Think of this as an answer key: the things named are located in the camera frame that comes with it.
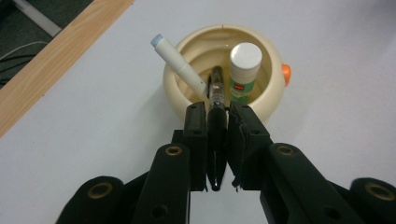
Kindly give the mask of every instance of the floor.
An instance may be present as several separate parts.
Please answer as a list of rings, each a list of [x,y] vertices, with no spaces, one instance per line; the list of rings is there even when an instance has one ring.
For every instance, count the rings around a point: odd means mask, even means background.
[[[64,28],[91,1],[29,0],[28,2],[58,26]],[[2,14],[0,17],[1,89],[46,46],[46,43],[52,40],[52,37],[12,5],[7,7],[6,11],[0,13]]]

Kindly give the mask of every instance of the glue stick cap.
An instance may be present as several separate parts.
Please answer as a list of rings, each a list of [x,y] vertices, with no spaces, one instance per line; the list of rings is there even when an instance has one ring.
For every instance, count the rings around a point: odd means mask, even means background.
[[[262,63],[262,51],[254,44],[241,43],[231,50],[231,77],[238,83],[255,79]]]

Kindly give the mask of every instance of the white tabletop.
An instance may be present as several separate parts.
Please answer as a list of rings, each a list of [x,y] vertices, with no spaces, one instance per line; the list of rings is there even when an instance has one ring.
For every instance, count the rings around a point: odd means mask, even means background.
[[[54,223],[85,181],[145,173],[182,129],[166,102],[156,34],[176,44],[236,23],[266,35],[292,69],[266,125],[334,183],[396,186],[396,2],[136,0],[0,139],[0,223]],[[191,223],[265,223],[258,192],[191,195]]]

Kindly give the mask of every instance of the wooden edge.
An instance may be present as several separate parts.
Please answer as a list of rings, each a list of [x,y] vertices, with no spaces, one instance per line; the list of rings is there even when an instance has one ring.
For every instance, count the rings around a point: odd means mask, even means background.
[[[0,90],[0,138],[134,0],[93,0]]]

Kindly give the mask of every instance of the beige bowl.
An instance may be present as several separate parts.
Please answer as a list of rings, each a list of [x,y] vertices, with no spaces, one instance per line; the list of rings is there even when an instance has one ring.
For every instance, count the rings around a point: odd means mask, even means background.
[[[265,123],[275,111],[285,90],[282,61],[276,48],[266,37],[247,27],[219,24],[193,32],[181,40],[176,48],[206,82],[212,67],[221,66],[224,71],[226,98],[229,99],[230,52],[242,42],[253,43],[262,51],[262,66],[248,105]],[[163,70],[163,87],[170,105],[183,121],[187,106],[201,101],[168,65]]]

